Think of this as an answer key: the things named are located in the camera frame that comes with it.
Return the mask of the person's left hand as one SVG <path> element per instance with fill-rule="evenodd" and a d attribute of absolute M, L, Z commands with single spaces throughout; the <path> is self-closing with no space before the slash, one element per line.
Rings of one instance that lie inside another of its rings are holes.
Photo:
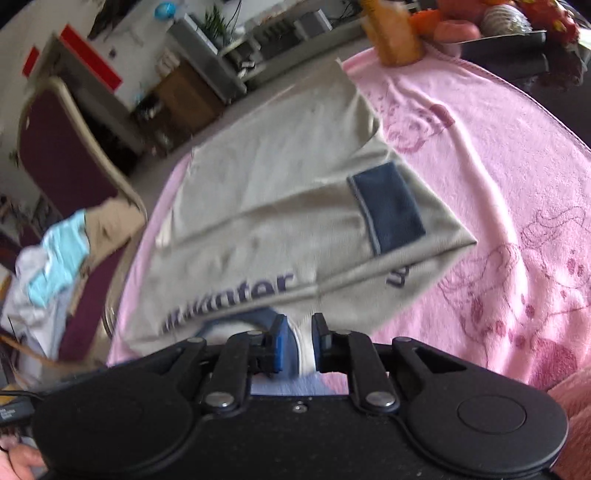
<path fill-rule="evenodd" d="M 1 452 L 1 480 L 34 480 L 34 469 L 46 469 L 38 449 L 18 444 Z"/>

